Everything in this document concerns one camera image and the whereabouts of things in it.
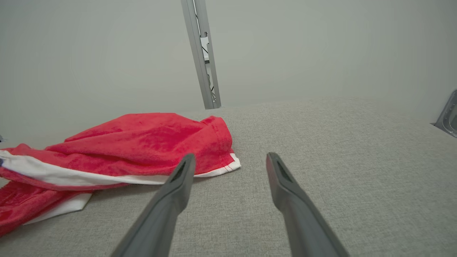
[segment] metal bracket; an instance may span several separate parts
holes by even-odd
[[[181,5],[205,109],[219,108],[221,107],[221,101],[205,0],[181,0]],[[209,41],[207,48],[213,81],[212,87],[209,85],[209,80],[207,79],[208,73],[203,56],[203,47],[201,45],[201,38],[205,37],[208,37]]]
[[[452,92],[449,100],[444,106],[440,117],[435,123],[435,126],[444,132],[457,137],[457,89]]]

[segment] white wall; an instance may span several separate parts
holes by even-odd
[[[434,122],[457,88],[455,0],[206,3],[224,106],[357,96]]]
[[[0,148],[203,109],[179,1],[0,1]]]

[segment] white stripe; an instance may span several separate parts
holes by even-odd
[[[84,208],[84,206],[86,205],[86,203],[89,201],[91,196],[92,196],[91,193],[79,194],[79,195],[61,203],[59,206],[55,207],[54,209],[51,209],[48,212],[43,213],[42,215],[30,220],[29,222],[25,223],[24,225],[46,220],[46,219],[52,218],[57,215],[62,215],[65,213],[82,210]]]
[[[218,176],[241,167],[239,159],[235,154],[230,154],[230,156],[232,156],[234,161],[227,166],[195,175],[195,177]],[[3,160],[2,166],[8,170],[57,186],[98,186],[118,183],[161,185],[168,179],[168,176],[163,175],[126,175],[116,177],[77,171],[48,164],[31,156],[12,155],[4,150],[0,150],[0,159]]]

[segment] gray fabric surface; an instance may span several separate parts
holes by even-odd
[[[241,169],[196,179],[171,256],[289,255],[271,200],[277,152],[351,255],[457,254],[457,139],[363,100],[316,100],[187,113],[223,117]],[[82,211],[23,226],[2,256],[107,256],[157,186],[95,193]]]

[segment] cloth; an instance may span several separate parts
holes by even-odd
[[[233,171],[240,163],[231,146],[221,118],[198,122],[173,113],[146,113],[124,115],[44,150],[25,144],[0,150],[0,176],[11,181],[0,189],[0,235],[42,215],[67,212],[62,204],[82,208],[89,198],[75,200],[80,194],[163,184],[187,153],[195,155],[196,177]]]

